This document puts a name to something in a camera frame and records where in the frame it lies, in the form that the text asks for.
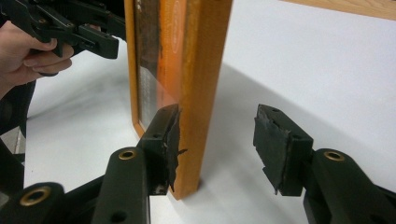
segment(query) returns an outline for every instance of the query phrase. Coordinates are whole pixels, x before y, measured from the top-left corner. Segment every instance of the human hand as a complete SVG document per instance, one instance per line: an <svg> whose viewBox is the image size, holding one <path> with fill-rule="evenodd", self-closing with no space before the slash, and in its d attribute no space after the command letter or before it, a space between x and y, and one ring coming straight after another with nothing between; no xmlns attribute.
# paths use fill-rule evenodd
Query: human hand
<svg viewBox="0 0 396 224"><path fill-rule="evenodd" d="M39 73L55 74L70 67L73 48L64 45L60 58L51 52L56 45L56 39L41 43L7 21L0 28L0 99L15 86L41 78ZM42 52L31 54L31 49Z"/></svg>

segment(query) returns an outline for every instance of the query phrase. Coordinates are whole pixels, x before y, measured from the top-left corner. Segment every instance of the black tool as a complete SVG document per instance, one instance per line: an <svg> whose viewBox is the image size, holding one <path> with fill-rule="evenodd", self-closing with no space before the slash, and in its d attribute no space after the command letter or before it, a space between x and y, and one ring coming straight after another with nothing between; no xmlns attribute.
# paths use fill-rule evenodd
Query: black tool
<svg viewBox="0 0 396 224"><path fill-rule="evenodd" d="M12 23L43 43L58 39L53 51L62 57L63 43L108 59L116 59L119 40L125 40L125 20L97 1L0 0L0 9ZM101 31L92 28L101 27Z"/></svg>
<svg viewBox="0 0 396 224"><path fill-rule="evenodd" d="M79 188L39 183L13 194L0 223L149 223L149 196L175 181L178 114L177 105L160 109L136 147L115 151L106 173Z"/></svg>
<svg viewBox="0 0 396 224"><path fill-rule="evenodd" d="M276 192L301 196L309 223L396 223L396 194L374 185L347 154L314 140L277 108L259 105L253 145Z"/></svg>

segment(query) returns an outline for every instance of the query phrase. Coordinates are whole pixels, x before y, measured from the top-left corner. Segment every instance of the finger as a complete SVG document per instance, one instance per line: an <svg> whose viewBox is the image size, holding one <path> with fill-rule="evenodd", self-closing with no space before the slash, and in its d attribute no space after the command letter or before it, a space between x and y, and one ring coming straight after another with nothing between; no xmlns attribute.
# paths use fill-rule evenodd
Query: finger
<svg viewBox="0 0 396 224"><path fill-rule="evenodd" d="M70 67L71 65L72 65L72 61L70 59L66 59L55 64L51 64L48 66L33 67L32 69L37 73L55 74L60 71L63 71L64 69Z"/></svg>
<svg viewBox="0 0 396 224"><path fill-rule="evenodd" d="M2 39L10 39L9 49L11 52L20 52L26 49L52 50L57 45L56 39L51 39L49 43L41 43L36 38L26 34L23 30L12 24L10 21L6 22L1 29Z"/></svg>
<svg viewBox="0 0 396 224"><path fill-rule="evenodd" d="M64 45L63 56L60 58L51 51L40 52L38 54L29 55L23 60L23 64L28 67L42 67L59 63L69 59L74 54L74 50L70 45Z"/></svg>

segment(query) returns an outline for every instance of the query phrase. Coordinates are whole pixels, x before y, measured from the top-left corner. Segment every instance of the wooden frame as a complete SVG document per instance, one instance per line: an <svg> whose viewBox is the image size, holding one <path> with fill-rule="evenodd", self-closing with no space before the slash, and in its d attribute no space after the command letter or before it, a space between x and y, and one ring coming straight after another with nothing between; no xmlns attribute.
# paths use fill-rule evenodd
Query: wooden frame
<svg viewBox="0 0 396 224"><path fill-rule="evenodd" d="M396 21L396 1L392 0L283 0L311 7L349 12Z"/></svg>
<svg viewBox="0 0 396 224"><path fill-rule="evenodd" d="M141 136L144 127L139 119L140 37L135 32L139 25L136 25L135 15L139 3L139 0L125 0L132 119L136 132ZM163 35L160 38L161 57L157 78L179 103L179 148L188 150L178 157L173 193L176 199L182 199L198 189L232 0L160 0L160 3L163 3L159 13ZM175 28L180 24L184 24L181 30L172 30L172 26ZM161 99L164 104L167 101L166 96Z"/></svg>

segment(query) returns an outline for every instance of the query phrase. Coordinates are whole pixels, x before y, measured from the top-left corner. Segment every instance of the screw hole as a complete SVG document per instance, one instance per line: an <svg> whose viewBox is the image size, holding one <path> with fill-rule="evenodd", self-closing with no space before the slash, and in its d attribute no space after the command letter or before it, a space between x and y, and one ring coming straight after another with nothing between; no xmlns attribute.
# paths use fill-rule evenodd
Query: screw hole
<svg viewBox="0 0 396 224"><path fill-rule="evenodd" d="M37 189L32 189L20 200L20 204L23 206L32 206L37 203L43 202L50 196L50 187L44 186Z"/></svg>
<svg viewBox="0 0 396 224"><path fill-rule="evenodd" d="M120 223L125 221L125 219L127 218L126 213L125 212L116 212L113 214L113 216L111 216L111 222L112 223Z"/></svg>
<svg viewBox="0 0 396 224"><path fill-rule="evenodd" d="M338 152L326 151L324 156L332 161L344 161L346 158Z"/></svg>
<svg viewBox="0 0 396 224"><path fill-rule="evenodd" d="M129 160L136 156L136 153L133 150L125 150L119 154L119 158L123 161Z"/></svg>

